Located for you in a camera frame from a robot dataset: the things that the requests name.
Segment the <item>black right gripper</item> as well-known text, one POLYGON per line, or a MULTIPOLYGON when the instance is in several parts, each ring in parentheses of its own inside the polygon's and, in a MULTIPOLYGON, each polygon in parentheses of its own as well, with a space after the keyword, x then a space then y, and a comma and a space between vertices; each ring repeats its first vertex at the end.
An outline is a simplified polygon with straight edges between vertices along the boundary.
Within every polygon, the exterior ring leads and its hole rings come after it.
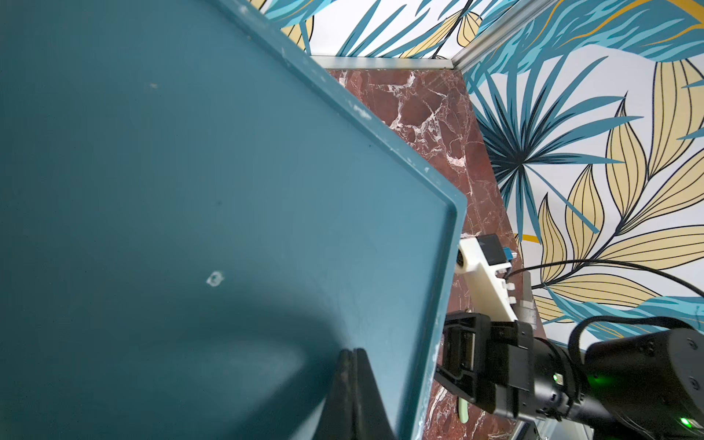
POLYGON ((583 379, 564 348, 535 337, 527 323, 481 313, 447 315, 434 379, 454 396, 513 420, 561 421, 583 403, 583 379))

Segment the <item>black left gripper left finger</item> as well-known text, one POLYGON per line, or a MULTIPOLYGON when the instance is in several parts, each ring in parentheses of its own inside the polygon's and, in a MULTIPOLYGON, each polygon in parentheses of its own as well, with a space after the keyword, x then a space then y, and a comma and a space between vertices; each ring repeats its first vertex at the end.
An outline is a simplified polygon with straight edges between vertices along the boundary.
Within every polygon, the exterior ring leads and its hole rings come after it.
POLYGON ((356 439, 357 358, 354 351, 340 352, 333 381, 324 401, 313 439, 356 439))

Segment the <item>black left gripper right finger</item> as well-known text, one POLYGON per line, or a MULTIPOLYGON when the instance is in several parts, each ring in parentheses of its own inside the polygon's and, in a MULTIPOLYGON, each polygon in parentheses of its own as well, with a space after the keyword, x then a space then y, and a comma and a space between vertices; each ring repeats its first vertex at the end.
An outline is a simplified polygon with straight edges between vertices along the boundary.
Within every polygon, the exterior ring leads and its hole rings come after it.
POLYGON ((356 361, 354 438, 390 439, 395 435, 385 412, 370 359, 362 348, 354 350, 356 361))

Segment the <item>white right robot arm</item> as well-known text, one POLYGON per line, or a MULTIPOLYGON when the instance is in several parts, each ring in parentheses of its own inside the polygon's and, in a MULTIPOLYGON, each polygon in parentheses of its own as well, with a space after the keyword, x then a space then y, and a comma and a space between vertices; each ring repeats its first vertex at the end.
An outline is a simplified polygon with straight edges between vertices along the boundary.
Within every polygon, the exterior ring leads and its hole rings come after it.
POLYGON ((526 323, 451 313, 434 378, 487 413, 597 439, 703 436, 703 335, 671 317, 592 317, 557 346, 526 323))

